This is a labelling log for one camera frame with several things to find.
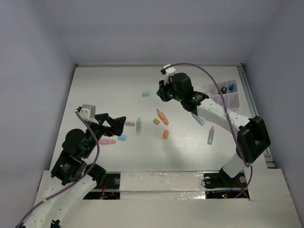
orange marker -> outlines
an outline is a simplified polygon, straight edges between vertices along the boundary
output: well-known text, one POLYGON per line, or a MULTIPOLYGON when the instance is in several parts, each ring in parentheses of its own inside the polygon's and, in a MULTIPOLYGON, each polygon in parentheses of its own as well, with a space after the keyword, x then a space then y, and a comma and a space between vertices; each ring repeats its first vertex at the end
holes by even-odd
POLYGON ((167 139, 168 136, 169 136, 169 131, 168 130, 164 131, 162 138, 167 139))
POLYGON ((165 115, 158 109, 156 109, 157 113, 158 113, 158 116, 160 117, 160 119, 163 121, 163 123, 165 125, 168 125, 169 124, 169 121, 167 120, 167 118, 165 117, 165 115))

green block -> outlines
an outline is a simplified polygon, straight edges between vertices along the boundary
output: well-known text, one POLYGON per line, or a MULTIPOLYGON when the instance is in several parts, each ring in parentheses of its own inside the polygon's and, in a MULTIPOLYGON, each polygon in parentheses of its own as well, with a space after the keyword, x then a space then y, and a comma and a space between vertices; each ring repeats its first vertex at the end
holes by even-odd
POLYGON ((142 96, 150 96, 150 92, 143 92, 142 96))

blue object in tray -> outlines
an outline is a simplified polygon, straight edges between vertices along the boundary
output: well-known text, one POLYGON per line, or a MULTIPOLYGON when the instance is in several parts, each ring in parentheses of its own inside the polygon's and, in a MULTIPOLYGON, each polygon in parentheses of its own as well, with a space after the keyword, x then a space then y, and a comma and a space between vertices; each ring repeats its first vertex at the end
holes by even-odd
POLYGON ((232 83, 231 86, 229 86, 229 90, 232 92, 232 90, 234 89, 234 83, 232 83))

cable connector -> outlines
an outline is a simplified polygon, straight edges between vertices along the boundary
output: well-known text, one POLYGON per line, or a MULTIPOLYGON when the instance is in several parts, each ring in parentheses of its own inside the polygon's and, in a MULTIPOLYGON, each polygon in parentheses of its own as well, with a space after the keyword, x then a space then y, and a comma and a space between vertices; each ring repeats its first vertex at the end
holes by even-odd
POLYGON ((95 111, 96 111, 96 106, 84 104, 81 106, 81 109, 79 110, 79 115, 86 122, 99 124, 99 122, 95 119, 95 111))
POLYGON ((170 83, 169 77, 174 75, 176 72, 176 69, 174 67, 169 67, 169 66, 171 66, 171 64, 167 64, 161 69, 161 73, 163 75, 166 75, 166 78, 164 79, 164 85, 170 83))

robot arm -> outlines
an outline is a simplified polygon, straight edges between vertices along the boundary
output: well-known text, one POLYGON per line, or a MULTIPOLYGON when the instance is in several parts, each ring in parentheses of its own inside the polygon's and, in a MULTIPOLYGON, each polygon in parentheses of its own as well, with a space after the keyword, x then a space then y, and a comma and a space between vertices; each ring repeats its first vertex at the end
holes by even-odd
MULTIPOLYGON (((77 111, 88 123, 97 140, 103 135, 120 136, 123 132, 125 116, 112 119, 107 113, 95 115, 93 105, 83 105, 77 111), (110 127, 103 126, 105 121, 110 127)), ((43 195, 44 203, 40 202, 36 210, 31 210, 30 216, 17 228, 49 228, 51 224, 52 228, 59 228, 65 216, 86 193, 103 184, 106 170, 97 164, 79 181, 84 170, 88 172, 90 167, 83 159, 90 156, 95 146, 96 141, 89 130, 83 132, 80 129, 73 129, 67 133, 62 144, 63 150, 51 171, 51 179, 43 195)))
MULTIPOLYGON (((159 82, 157 92, 162 101, 177 100, 185 110, 212 121, 231 132, 224 108, 206 94, 194 91, 191 80, 185 73, 175 73, 173 67, 167 67, 168 65, 161 70, 166 78, 159 82)), ((230 110, 228 110, 228 114, 245 163, 240 154, 236 152, 217 174, 204 174, 205 177, 209 177, 209 181, 205 182, 206 188, 229 186, 227 183, 231 183, 235 177, 238 177, 240 172, 246 168, 247 163, 252 164, 270 145, 268 132, 262 118, 258 116, 248 118, 230 110)))

